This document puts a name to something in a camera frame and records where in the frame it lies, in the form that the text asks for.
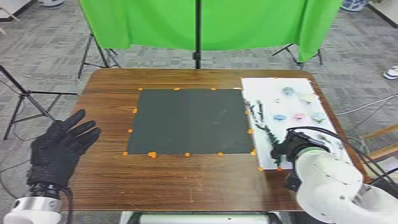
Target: black glove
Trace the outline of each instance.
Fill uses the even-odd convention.
[[[68,188],[80,156],[102,133],[100,128],[95,128],[95,121],[73,128],[84,117],[86,110],[80,110],[64,122],[56,121],[47,134],[32,142],[29,185],[50,183]]]
[[[285,142],[274,145],[271,151],[272,159],[276,159],[278,165],[281,164],[281,156],[287,155],[287,160],[295,163],[297,155],[308,147],[319,147],[329,152],[329,148],[322,141],[313,139],[303,132],[288,130]]]

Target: green backdrop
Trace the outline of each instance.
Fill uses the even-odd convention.
[[[104,48],[196,49],[196,0],[80,0]],[[322,46],[342,0],[203,0],[203,50],[295,43],[306,62]]]

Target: white paper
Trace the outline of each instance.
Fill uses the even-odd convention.
[[[319,97],[315,98],[315,101],[311,103],[308,103],[301,99],[303,96],[315,94],[313,86],[308,79],[246,78],[242,79],[242,86],[244,86],[244,98],[251,103],[251,105],[255,105],[256,112],[260,110],[256,101],[260,100],[263,103],[263,116],[265,116],[263,124],[271,128],[271,131],[279,139],[279,142],[285,141],[287,129],[292,127],[317,126],[326,128],[329,131],[336,133],[329,118],[322,123],[319,123],[311,118],[311,115],[315,113],[326,114]],[[295,94],[292,96],[288,96],[283,92],[285,87],[292,87],[295,89]],[[297,120],[294,118],[294,115],[297,113],[306,114],[306,118],[303,120]],[[288,116],[288,119],[285,121],[274,120],[274,115],[279,114]],[[258,151],[260,166],[267,170],[274,170],[278,169],[278,166],[276,161],[271,158],[272,144],[269,140],[269,135],[265,131],[256,127],[253,115],[249,115],[249,121],[251,121],[251,128],[255,130],[253,137]],[[319,137],[319,135],[322,134],[320,132],[304,129],[297,131],[304,132],[317,140],[320,140]],[[338,156],[338,158],[342,158],[343,161],[352,163],[342,141],[326,134],[322,135],[327,137],[327,140],[331,141],[331,143],[324,141],[326,146],[331,149],[331,153]],[[292,169],[292,163],[287,160],[283,160],[281,168]]]

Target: wooden table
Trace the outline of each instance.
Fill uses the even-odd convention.
[[[100,69],[75,110],[88,110],[104,133],[72,179],[77,210],[271,211],[301,210],[285,189],[288,171],[258,170],[247,155],[123,155],[139,102],[139,88],[235,88],[242,77],[308,78],[342,135],[343,129],[313,75],[304,71]],[[349,154],[363,166],[354,151]]]

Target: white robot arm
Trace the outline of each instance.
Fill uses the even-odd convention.
[[[25,197],[15,202],[6,224],[57,224],[61,222],[61,200],[48,197]]]
[[[363,184],[352,164],[320,148],[308,148],[295,163],[303,181],[297,202],[308,214],[326,223],[398,223],[398,199]]]

